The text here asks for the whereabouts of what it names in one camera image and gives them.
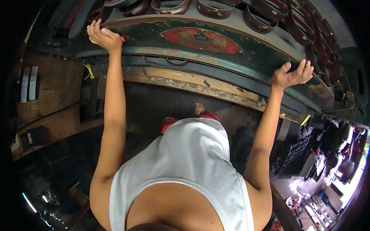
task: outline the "foot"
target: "foot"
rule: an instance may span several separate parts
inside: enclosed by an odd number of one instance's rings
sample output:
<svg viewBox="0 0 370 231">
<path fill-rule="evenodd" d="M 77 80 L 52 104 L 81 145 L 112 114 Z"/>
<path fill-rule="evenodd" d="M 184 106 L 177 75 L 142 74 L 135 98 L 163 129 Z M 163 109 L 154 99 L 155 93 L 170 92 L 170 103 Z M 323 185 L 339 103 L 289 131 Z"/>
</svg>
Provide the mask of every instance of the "foot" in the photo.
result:
<svg viewBox="0 0 370 231">
<path fill-rule="evenodd" d="M 201 112 L 204 112 L 204 106 L 203 104 L 201 103 L 196 103 L 195 104 L 195 117 L 198 117 L 198 115 L 201 113 Z"/>
</svg>

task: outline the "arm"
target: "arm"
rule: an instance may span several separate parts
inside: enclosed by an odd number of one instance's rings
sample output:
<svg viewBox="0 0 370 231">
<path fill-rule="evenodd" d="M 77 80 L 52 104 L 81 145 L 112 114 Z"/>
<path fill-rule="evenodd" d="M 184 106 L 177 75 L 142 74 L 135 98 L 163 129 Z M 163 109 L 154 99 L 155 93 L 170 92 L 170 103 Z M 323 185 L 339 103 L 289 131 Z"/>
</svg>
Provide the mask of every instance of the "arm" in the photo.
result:
<svg viewBox="0 0 370 231">
<path fill-rule="evenodd" d="M 90 186 L 90 207 L 99 223 L 106 230 L 111 230 L 109 197 L 113 177 L 124 162 L 126 97 L 121 65 L 121 38 L 106 28 L 100 30 L 100 23 L 101 19 L 87 27 L 90 41 L 109 53 L 105 87 L 104 131 L 98 164 Z"/>
<path fill-rule="evenodd" d="M 269 100 L 257 128 L 248 164 L 243 175 L 252 207 L 255 230 L 262 230 L 271 216 L 270 152 L 278 126 L 284 89 L 296 84 L 304 84 L 312 78 L 313 67 L 310 66 L 310 61 L 301 60 L 295 71 L 287 73 L 290 67 L 289 62 L 285 63 L 275 71 L 272 77 Z"/>
</svg>

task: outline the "logo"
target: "logo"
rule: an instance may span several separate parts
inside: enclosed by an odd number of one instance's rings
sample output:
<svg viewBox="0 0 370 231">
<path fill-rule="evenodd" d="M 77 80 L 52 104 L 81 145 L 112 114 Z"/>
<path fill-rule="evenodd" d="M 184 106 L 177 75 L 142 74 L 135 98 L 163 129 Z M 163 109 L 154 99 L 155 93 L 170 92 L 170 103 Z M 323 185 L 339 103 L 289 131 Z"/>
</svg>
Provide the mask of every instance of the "logo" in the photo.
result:
<svg viewBox="0 0 370 231">
<path fill-rule="evenodd" d="M 210 37 L 206 36 L 203 33 L 193 34 L 193 37 L 195 40 L 206 42 L 206 43 L 211 39 Z"/>
</svg>

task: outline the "fluorescent light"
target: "fluorescent light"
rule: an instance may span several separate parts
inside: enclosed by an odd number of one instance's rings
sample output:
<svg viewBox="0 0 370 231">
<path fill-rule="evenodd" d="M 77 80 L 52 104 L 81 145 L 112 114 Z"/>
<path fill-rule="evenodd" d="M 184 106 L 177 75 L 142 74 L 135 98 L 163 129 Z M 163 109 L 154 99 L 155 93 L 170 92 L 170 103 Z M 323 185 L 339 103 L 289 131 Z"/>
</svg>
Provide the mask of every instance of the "fluorescent light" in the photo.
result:
<svg viewBox="0 0 370 231">
<path fill-rule="evenodd" d="M 48 203 L 48 201 L 47 201 L 47 199 L 46 199 L 46 197 L 43 195 L 43 199 L 44 199 L 44 201 L 46 202 L 46 203 Z"/>
<path fill-rule="evenodd" d="M 25 196 L 24 193 L 22 193 L 23 197 L 25 198 L 25 200 L 27 201 L 27 203 L 30 205 L 30 207 L 32 208 L 32 210 L 34 212 L 37 212 L 37 210 L 35 209 L 35 207 L 33 207 L 33 205 L 31 204 L 31 202 L 28 200 L 28 198 Z"/>
</svg>

